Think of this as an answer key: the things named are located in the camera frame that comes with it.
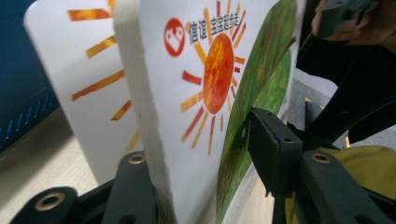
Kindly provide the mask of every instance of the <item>red logo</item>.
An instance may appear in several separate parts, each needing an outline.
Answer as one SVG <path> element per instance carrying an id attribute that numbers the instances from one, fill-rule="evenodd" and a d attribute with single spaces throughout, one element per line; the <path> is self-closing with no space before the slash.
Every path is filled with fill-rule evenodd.
<path id="1" fill-rule="evenodd" d="M 180 55 L 184 49 L 185 35 L 183 25 L 178 19 L 173 18 L 166 24 L 163 40 L 170 55 L 173 57 Z"/>

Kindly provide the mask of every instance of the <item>olive green fabric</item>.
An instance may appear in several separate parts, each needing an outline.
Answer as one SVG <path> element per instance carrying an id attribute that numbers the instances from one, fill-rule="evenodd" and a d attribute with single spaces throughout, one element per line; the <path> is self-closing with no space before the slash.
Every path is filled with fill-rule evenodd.
<path id="1" fill-rule="evenodd" d="M 389 147 L 350 147 L 318 150 L 332 154 L 361 186 L 396 200 L 396 150 Z M 293 199 L 286 201 L 288 224 L 298 223 Z"/>

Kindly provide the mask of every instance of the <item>blue container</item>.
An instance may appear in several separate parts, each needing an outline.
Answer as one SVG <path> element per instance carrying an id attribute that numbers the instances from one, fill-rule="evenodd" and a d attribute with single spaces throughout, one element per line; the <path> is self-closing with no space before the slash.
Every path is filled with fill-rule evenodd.
<path id="1" fill-rule="evenodd" d="M 0 0 L 0 152 L 59 107 L 23 27 L 33 0 Z"/>

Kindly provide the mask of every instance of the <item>hand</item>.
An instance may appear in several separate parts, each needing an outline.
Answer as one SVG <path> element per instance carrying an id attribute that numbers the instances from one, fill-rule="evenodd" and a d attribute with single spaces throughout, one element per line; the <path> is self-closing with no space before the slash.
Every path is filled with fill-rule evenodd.
<path id="1" fill-rule="evenodd" d="M 320 1 L 316 16 L 312 20 L 313 34 L 318 33 L 318 25 L 321 13 L 329 0 Z M 393 33 L 396 33 L 396 1 L 378 0 L 375 7 L 368 10 L 363 16 L 361 23 L 357 24 L 358 18 L 347 21 L 340 30 L 327 37 L 330 41 L 346 41 L 348 45 L 374 45 L 380 44 Z"/>

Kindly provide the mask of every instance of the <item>white book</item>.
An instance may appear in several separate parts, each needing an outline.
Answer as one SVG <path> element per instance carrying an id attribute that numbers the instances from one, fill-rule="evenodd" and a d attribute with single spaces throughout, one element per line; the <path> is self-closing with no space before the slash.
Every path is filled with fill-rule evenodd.
<path id="1" fill-rule="evenodd" d="M 251 186 L 241 185 L 251 165 L 248 112 L 287 111 L 303 8 L 117 1 L 115 31 L 163 223 L 236 221 L 224 218 L 243 203 L 235 193 L 248 190 L 238 188 Z"/>
<path id="2" fill-rule="evenodd" d="M 24 25 L 99 184 L 141 150 L 113 30 L 112 0 L 38 0 Z"/>

